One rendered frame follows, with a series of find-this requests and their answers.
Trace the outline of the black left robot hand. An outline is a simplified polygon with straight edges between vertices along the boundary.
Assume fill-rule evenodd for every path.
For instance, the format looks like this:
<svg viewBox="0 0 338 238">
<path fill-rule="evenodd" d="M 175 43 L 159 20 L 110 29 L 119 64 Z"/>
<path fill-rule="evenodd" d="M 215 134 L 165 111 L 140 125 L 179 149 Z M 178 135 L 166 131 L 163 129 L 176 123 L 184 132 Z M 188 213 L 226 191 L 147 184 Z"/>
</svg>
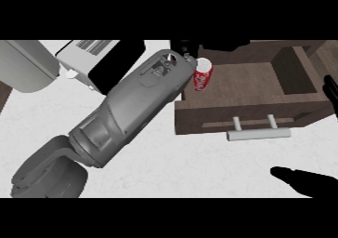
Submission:
<svg viewBox="0 0 338 238">
<path fill-rule="evenodd" d="M 169 49 L 182 57 L 197 58 L 198 42 L 196 40 L 169 40 Z"/>
</svg>

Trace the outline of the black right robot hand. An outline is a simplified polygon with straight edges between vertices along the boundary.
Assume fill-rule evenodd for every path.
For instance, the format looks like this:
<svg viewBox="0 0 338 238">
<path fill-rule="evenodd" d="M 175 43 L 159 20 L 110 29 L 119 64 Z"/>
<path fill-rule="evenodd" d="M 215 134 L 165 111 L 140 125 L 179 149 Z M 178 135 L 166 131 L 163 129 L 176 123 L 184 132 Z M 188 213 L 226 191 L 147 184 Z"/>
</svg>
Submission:
<svg viewBox="0 0 338 238">
<path fill-rule="evenodd" d="M 338 84 L 330 75 L 324 76 L 322 91 L 338 118 Z M 318 199 L 338 198 L 338 178 L 280 166 L 269 169 L 269 174 L 302 195 Z"/>
</svg>

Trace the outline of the red soda can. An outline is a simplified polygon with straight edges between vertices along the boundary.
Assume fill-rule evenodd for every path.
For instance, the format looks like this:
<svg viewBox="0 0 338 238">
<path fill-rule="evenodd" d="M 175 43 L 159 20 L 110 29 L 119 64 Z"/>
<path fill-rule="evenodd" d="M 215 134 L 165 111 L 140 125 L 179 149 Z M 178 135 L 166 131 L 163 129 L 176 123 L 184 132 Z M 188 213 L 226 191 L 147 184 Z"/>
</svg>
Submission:
<svg viewBox="0 0 338 238">
<path fill-rule="evenodd" d="M 201 91 L 207 86 L 207 81 L 212 75 L 212 64 L 206 58 L 196 60 L 197 65 L 193 72 L 193 89 Z"/>
</svg>

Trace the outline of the brown wooden drawer box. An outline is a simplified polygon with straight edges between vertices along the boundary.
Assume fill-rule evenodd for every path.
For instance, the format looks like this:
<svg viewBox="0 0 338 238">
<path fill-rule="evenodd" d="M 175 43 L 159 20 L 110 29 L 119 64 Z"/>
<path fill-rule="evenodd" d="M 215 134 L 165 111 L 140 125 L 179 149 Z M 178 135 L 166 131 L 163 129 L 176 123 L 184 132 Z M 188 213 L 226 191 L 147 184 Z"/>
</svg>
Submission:
<svg viewBox="0 0 338 238">
<path fill-rule="evenodd" d="M 300 46 L 281 47 L 269 59 L 252 63 L 213 65 L 206 89 L 197 92 L 188 83 L 184 96 L 173 102 L 178 110 L 327 103 L 321 79 Z"/>
</svg>

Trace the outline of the brown wooden drawer front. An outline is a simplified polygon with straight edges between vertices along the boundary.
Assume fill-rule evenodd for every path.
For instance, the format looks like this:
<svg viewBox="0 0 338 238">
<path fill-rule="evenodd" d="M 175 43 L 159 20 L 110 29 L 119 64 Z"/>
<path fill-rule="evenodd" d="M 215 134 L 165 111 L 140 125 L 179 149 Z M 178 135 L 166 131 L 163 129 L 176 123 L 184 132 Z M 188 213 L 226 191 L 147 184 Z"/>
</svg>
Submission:
<svg viewBox="0 0 338 238">
<path fill-rule="evenodd" d="M 333 114 L 330 102 L 291 102 L 263 105 L 203 105 L 173 102 L 173 130 L 176 135 L 226 132 L 234 129 L 232 117 L 243 129 L 268 128 L 268 115 L 278 127 L 305 127 Z"/>
</svg>

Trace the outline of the brown wooden cabinet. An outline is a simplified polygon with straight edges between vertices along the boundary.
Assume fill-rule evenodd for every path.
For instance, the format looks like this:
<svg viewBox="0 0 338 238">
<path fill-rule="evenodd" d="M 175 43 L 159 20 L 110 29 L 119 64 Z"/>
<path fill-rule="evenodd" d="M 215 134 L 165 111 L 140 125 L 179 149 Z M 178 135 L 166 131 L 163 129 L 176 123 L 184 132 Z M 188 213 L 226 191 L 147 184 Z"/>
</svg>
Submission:
<svg viewBox="0 0 338 238">
<path fill-rule="evenodd" d="M 213 64 L 269 62 L 278 50 L 293 46 L 305 50 L 316 72 L 338 82 L 338 40 L 250 40 L 231 52 L 198 47 L 198 56 Z"/>
</svg>

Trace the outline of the white and black appliance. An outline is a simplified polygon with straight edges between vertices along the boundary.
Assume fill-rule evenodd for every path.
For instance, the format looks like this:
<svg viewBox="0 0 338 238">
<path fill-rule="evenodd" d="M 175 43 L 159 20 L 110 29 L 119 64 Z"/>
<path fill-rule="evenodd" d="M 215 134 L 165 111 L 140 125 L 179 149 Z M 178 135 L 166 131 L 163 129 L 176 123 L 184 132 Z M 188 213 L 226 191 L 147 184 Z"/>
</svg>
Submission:
<svg viewBox="0 0 338 238">
<path fill-rule="evenodd" d="M 54 57 L 67 70 L 67 79 L 106 95 L 144 50 L 143 40 L 70 40 Z"/>
</svg>

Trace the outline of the pale grey rounded appliance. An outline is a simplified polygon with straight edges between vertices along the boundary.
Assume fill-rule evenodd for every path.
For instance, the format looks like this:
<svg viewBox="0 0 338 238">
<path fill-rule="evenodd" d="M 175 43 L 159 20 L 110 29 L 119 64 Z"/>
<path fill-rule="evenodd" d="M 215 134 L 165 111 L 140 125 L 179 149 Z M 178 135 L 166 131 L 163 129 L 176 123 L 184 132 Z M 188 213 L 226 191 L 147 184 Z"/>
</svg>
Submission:
<svg viewBox="0 0 338 238">
<path fill-rule="evenodd" d="M 0 40 L 0 81 L 20 93 L 45 88 L 59 76 L 59 62 L 36 40 Z"/>
</svg>

